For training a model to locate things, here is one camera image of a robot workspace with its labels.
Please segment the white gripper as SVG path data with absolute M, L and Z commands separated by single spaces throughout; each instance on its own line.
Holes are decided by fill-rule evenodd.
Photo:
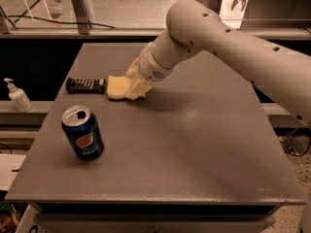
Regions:
M 140 74 L 149 82 L 160 82 L 172 73 L 173 67 L 174 63 L 168 59 L 166 51 L 162 51 L 156 42 L 150 42 L 141 50 L 139 58 L 131 63 L 125 76 L 134 79 Z M 150 85 L 133 80 L 125 97 L 135 100 L 144 97 L 151 89 Z

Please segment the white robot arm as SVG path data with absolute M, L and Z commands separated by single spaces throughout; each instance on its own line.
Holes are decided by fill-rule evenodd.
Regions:
M 301 124 L 311 124 L 311 56 L 235 30 L 218 14 L 195 0 L 174 3 L 166 29 L 141 50 L 125 75 L 130 85 L 124 96 L 135 100 L 151 83 L 169 76 L 174 67 L 206 50 Z

